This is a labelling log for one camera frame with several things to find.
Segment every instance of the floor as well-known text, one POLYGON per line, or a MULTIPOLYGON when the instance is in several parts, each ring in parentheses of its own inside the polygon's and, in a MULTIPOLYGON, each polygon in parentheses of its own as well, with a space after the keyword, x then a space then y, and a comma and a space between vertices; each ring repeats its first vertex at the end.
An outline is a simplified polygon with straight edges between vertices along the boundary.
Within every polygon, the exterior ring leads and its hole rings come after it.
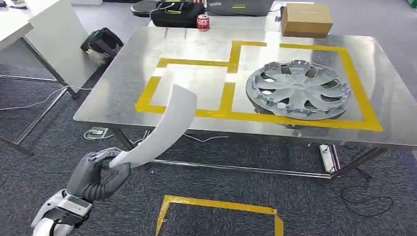
MULTIPOLYGON (((335 22, 331 33, 376 37, 410 91, 417 95, 414 68, 417 49, 413 47, 417 39, 413 31, 417 13, 405 0, 316 2, 331 7, 335 22)), ((148 24, 147 19, 133 17, 129 7, 106 3, 74 9, 87 30, 108 27, 125 41, 136 26, 148 24)), ((0 72, 24 76, 42 73, 1 66, 0 72)), ((97 73, 86 87, 92 87, 99 77, 97 73)), ((0 80, 0 107, 42 100, 57 88, 57 85, 0 80)), ((0 146, 0 222, 4 222, 0 235, 31 235, 29 225, 39 207, 49 196, 65 188, 79 159, 87 152, 119 146, 113 138, 89 141, 82 137, 89 127, 73 122, 72 116, 87 94, 84 91, 75 100, 64 96, 25 140, 24 145, 31 147, 35 156, 0 146)), ((44 104, 0 113, 0 134, 16 137, 43 107, 44 104)), ((126 132, 131 139, 142 136, 141 132, 126 132)), ((366 151, 360 147, 338 150, 344 163, 366 151)), ((245 136, 207 143, 183 137, 161 158, 298 171, 322 169, 317 144, 308 147, 245 136)), ((413 236, 417 231, 416 165, 411 152, 392 150, 365 164, 362 168, 366 174, 354 171, 330 182, 149 164, 134 169, 113 197, 97 202, 90 220, 73 235, 154 235, 162 199, 164 195, 174 195, 272 207, 284 221, 287 236, 413 236), (385 210, 388 211, 371 217, 385 210)), ((172 204, 165 219, 159 234, 162 236, 276 235, 270 215, 240 210, 172 204)))

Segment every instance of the brown cardboard box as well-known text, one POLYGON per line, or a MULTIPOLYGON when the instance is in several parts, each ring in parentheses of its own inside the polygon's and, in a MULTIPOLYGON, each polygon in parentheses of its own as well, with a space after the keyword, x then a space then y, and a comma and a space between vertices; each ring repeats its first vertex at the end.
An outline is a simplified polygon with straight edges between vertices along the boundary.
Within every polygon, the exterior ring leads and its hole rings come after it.
POLYGON ((282 34, 289 37, 324 38, 333 21, 324 4, 288 3, 282 16, 282 34))

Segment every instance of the stainless steel tabletop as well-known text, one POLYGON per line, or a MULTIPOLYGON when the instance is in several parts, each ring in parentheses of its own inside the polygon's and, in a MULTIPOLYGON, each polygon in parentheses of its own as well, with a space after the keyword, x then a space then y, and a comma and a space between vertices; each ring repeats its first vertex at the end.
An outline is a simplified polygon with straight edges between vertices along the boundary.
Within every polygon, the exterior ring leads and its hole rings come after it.
POLYGON ((365 36, 312 39, 243 29, 200 32, 139 27, 74 119, 120 128, 156 126, 172 83, 198 96, 200 110, 190 126, 194 132, 340 145, 417 146, 416 102, 378 43, 365 36), (338 119, 302 121, 255 112, 245 91, 249 75, 266 63, 295 59, 331 67, 339 72, 339 80, 351 83, 352 99, 338 119))

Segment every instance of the laptop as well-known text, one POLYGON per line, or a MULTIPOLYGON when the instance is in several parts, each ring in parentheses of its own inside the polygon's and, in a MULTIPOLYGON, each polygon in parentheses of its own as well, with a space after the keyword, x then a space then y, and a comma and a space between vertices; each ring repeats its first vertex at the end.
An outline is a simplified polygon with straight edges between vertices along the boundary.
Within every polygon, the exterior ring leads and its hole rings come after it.
POLYGON ((210 16, 267 16, 274 0, 206 0, 210 16))

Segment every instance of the black bag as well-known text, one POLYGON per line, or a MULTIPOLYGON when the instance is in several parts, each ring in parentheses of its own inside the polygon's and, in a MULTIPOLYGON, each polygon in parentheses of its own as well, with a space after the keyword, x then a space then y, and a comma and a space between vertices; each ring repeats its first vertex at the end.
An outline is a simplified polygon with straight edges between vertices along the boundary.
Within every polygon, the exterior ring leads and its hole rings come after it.
POLYGON ((81 45, 81 49, 89 56, 92 52, 100 53, 106 57, 106 61, 112 61, 122 47, 122 41, 108 28, 92 32, 81 45))
MULTIPOLYGON (((172 2, 157 3, 157 7, 168 7, 172 2)), ((175 2, 167 9, 154 10, 150 16, 158 27, 197 28, 197 16, 204 14, 204 4, 187 1, 175 2)))

